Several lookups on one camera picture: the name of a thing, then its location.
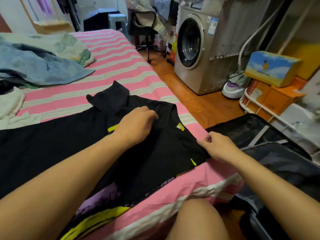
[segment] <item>wooden chair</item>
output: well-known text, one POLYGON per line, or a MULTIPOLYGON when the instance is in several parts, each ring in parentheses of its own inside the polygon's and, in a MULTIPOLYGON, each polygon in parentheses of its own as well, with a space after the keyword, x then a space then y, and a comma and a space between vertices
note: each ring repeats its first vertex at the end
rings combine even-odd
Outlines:
POLYGON ((70 22, 61 19, 58 9, 53 0, 51 0, 51 3, 57 19, 46 20, 46 21, 34 21, 26 7, 24 0, 20 0, 20 2, 32 26, 34 27, 34 29, 38 34, 50 35, 57 32, 71 33, 75 31, 72 25, 70 24, 70 22))

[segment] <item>blue plastic stool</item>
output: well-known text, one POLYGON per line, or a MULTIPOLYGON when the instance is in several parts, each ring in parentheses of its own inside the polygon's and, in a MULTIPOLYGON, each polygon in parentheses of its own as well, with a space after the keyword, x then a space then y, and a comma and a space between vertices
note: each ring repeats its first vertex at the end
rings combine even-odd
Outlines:
POLYGON ((109 14, 109 28, 116 30, 116 22, 121 22, 122 33, 126 36, 126 38, 131 43, 131 37, 127 32, 127 16, 122 13, 109 14))

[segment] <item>person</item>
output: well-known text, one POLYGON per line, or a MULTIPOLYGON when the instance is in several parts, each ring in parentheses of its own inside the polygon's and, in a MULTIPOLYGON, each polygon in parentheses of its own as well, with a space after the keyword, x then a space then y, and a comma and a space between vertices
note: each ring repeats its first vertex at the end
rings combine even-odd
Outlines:
MULTIPOLYGON (((2 198, 0 239, 56 239, 100 178, 122 153, 145 140, 156 119, 156 112, 147 107, 134 109, 114 133, 2 198)), ((244 154, 228 137, 210 132, 198 143, 213 158, 238 170, 291 239, 320 239, 317 201, 244 154)), ((226 240, 229 236, 213 206, 190 199, 183 203, 167 239, 226 240)))

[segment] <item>front-loading washing machine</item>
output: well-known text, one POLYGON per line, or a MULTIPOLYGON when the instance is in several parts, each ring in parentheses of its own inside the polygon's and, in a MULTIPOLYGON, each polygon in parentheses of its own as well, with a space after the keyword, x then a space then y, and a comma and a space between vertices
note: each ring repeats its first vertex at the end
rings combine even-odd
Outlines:
POLYGON ((236 72, 238 54, 264 21, 269 4, 270 0, 182 1, 177 22, 176 75, 199 95, 221 90, 236 72))

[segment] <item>pink and white striped bedsheet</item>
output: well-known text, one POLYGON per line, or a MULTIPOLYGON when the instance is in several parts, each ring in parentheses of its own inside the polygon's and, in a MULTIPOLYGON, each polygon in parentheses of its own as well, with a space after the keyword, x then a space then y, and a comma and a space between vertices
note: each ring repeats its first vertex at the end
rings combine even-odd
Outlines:
MULTIPOLYGON (((152 67, 118 31, 78 32, 74 36, 88 46, 97 62, 88 66, 96 71, 67 85, 24 89, 26 98, 17 116, 25 112, 41 114, 41 122, 82 112, 91 107, 86 95, 94 95, 110 87, 114 80, 129 89, 131 95, 167 101, 177 105, 182 123, 196 138, 206 131, 186 107, 153 71, 152 67)), ((214 160, 174 179, 137 206, 85 239, 131 239, 152 235, 173 216, 186 198, 208 198, 211 203, 229 201, 241 186, 236 171, 214 160)))

